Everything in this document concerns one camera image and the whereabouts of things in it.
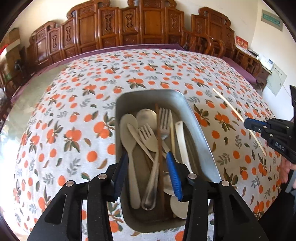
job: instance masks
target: chopstick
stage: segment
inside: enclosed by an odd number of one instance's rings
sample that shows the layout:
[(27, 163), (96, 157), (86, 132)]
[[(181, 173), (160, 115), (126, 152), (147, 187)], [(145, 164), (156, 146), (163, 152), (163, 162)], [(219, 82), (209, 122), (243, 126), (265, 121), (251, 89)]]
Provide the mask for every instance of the chopstick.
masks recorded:
[(176, 146), (175, 146), (175, 130), (172, 112), (170, 112), (170, 143), (172, 147), (172, 153), (176, 156)]
[(163, 191), (163, 156), (161, 155), (162, 152), (162, 139), (160, 134), (160, 116), (159, 116), (159, 106), (155, 104), (156, 116), (157, 116), (157, 139), (158, 139), (158, 161), (159, 161), (159, 174), (158, 174), (158, 193), (160, 195), (160, 203), (161, 208), (159, 210), (162, 211), (161, 215), (164, 216), (165, 210), (165, 195)]
[[(221, 95), (217, 90), (215, 90), (214, 88), (212, 89), (222, 100), (225, 101), (225, 103), (227, 105), (230, 106), (230, 108), (235, 112), (235, 114), (239, 117), (239, 119), (244, 123), (244, 119), (243, 117), (237, 112), (237, 110), (229, 103), (229, 101), (223, 96)], [(261, 145), (260, 141), (257, 139), (257, 137), (255, 136), (254, 132), (252, 130), (249, 130), (249, 132), (251, 133), (251, 135), (254, 137), (255, 141), (257, 142), (258, 146), (260, 147), (261, 151), (263, 152), (264, 156), (267, 156), (266, 151), (263, 149), (263, 146)]]

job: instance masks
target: screw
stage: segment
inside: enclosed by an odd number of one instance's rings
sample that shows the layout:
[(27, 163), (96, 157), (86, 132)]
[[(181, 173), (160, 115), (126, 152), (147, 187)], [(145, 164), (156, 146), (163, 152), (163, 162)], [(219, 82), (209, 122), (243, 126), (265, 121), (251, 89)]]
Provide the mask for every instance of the screw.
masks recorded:
[(226, 181), (226, 180), (223, 180), (223, 181), (221, 182), (221, 184), (222, 184), (224, 187), (228, 187), (228, 186), (229, 186), (229, 182)]
[(189, 173), (189, 174), (188, 174), (188, 177), (189, 177), (190, 179), (195, 179), (195, 178), (197, 178), (197, 175), (196, 175), (195, 173)]
[(106, 173), (101, 173), (99, 175), (99, 179), (103, 180), (103, 179), (106, 179), (107, 178), (107, 174)]
[(73, 181), (67, 181), (66, 182), (66, 186), (67, 187), (71, 187), (71, 186), (73, 186), (74, 185), (74, 182)]

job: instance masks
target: green sign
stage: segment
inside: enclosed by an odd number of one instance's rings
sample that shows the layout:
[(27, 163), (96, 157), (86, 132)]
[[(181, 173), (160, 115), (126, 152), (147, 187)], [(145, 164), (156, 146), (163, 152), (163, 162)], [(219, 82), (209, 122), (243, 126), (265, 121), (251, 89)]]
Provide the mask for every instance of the green sign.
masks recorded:
[(267, 21), (272, 22), (273, 24), (276, 24), (277, 26), (281, 26), (281, 22), (275, 18), (273, 18), (272, 16), (269, 16), (265, 13), (262, 14), (262, 18), (266, 19)]

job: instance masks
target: floral tablecloth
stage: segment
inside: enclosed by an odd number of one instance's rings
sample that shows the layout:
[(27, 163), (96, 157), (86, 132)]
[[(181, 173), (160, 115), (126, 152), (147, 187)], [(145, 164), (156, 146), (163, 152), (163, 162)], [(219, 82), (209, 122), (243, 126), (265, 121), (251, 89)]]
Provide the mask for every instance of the floral tablecloth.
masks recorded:
[[(243, 197), (257, 218), (280, 190), (280, 155), (268, 156), (244, 128), (217, 89), (242, 114), (273, 117), (253, 87), (219, 58), (198, 53), (140, 49), (93, 55), (71, 62), (46, 89), (22, 136), (15, 169), (15, 217), (30, 232), (67, 180), (90, 180), (115, 163), (115, 102), (124, 92), (175, 89), (192, 107), (219, 172)], [(109, 204), (114, 239), (181, 240), (184, 227), (154, 234), (130, 229), (120, 202)], [(83, 240), (87, 240), (86, 203)]]

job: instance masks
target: aluminum container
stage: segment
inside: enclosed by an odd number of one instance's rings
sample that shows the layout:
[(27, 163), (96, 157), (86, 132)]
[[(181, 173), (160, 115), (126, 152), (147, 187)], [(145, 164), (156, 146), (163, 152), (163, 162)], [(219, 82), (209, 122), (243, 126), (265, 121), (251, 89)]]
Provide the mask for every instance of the aluminum container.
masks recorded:
[[(124, 93), (117, 99), (115, 114), (116, 161), (119, 161), (123, 150), (119, 136), (119, 122), (121, 117), (127, 113), (136, 116), (136, 113), (144, 108), (155, 110), (155, 103), (161, 108), (172, 110), (174, 123), (179, 120), (184, 122), (185, 141), (193, 172), (200, 175), (204, 180), (219, 183), (221, 177), (202, 129), (184, 95), (175, 90), (133, 91)], [(170, 141), (166, 140), (166, 143), (170, 147)], [(181, 161), (176, 137), (175, 143), (176, 158)], [(133, 159), (139, 192), (142, 198), (149, 179), (150, 170), (145, 160), (144, 152), (138, 145), (134, 149)], [(142, 208), (131, 208), (128, 193), (128, 177), (126, 177), (125, 185), (123, 185), (120, 203), (124, 221), (135, 231), (152, 233), (185, 225), (185, 220), (173, 217), (170, 209), (170, 196), (166, 193), (164, 217), (160, 216), (162, 207), (159, 202), (159, 195), (156, 206), (151, 211), (146, 211)]]

